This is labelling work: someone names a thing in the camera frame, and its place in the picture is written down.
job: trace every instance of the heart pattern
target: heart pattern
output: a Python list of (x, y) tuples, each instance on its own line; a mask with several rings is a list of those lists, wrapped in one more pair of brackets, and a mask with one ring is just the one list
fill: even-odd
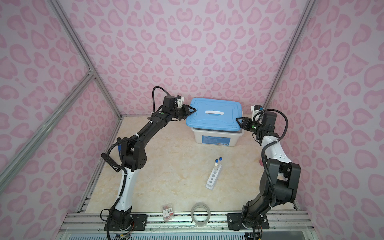
[(123, 114), (151, 113), (152, 85), (184, 95), (187, 104), (195, 97), (238, 101), (249, 113), (263, 104), (305, 3), (62, 1)]
[(87, 72), (43, 0), (0, 3), (0, 172)]
[(384, 238), (383, 19), (380, 1), (320, 0), (271, 104), (321, 240)]
[[(87, 124), (87, 130), (79, 122)], [(91, 82), (0, 195), (0, 238), (56, 235), (63, 217), (77, 207), (116, 122)]]

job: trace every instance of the plastic container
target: plastic container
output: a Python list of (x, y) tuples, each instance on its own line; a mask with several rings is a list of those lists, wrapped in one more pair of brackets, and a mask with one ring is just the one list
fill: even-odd
[(244, 134), (236, 122), (242, 117), (241, 104), (206, 98), (194, 98), (191, 107), (197, 111), (186, 120), (197, 143), (233, 147)]

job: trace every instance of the beige table surface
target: beige table surface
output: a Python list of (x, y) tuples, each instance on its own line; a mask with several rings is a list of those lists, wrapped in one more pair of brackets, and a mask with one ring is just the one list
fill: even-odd
[[(125, 117), (118, 137), (130, 137), (148, 122), (147, 117)], [(175, 212), (190, 211), (196, 202), (211, 211), (241, 210), (259, 193), (264, 171), (259, 164), (261, 147), (245, 132), (235, 147), (198, 144), (185, 121), (170, 122), (146, 146), (147, 163), (141, 169), (132, 200), (132, 212), (161, 212), (172, 203)], [(118, 150), (111, 157), (118, 163)], [(215, 163), (223, 168), (213, 190), (205, 187)], [(105, 164), (86, 212), (110, 208), (116, 200), (121, 173)], [(286, 203), (274, 209), (293, 209)]]

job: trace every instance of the clear adhesive tape roll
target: clear adhesive tape roll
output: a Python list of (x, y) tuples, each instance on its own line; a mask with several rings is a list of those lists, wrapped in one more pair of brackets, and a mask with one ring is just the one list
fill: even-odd
[[(194, 213), (195, 213), (195, 210), (198, 208), (203, 208), (207, 211), (208, 215), (207, 215), (207, 219), (205, 221), (197, 221), (195, 219)], [(211, 211), (209, 210), (209, 207), (205, 203), (198, 202), (195, 205), (193, 205), (193, 207), (191, 209), (191, 218), (192, 218), (192, 221), (195, 223), (196, 226), (204, 227), (208, 223), (210, 217), (211, 217)]]

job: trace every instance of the pink wallpaper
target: pink wallpaper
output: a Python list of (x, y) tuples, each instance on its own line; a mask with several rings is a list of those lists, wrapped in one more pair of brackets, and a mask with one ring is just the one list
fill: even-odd
[(83, 78), (44, 0), (0, 2), (0, 172)]
[(298, 203), (320, 239), (384, 239), (384, 1), (321, 0), (289, 66), (271, 107)]
[(0, 196), (0, 239), (54, 239), (117, 122), (94, 82)]
[[(63, 0), (123, 114), (152, 88), (262, 104), (306, 0)], [(162, 103), (158, 94), (157, 104)]]

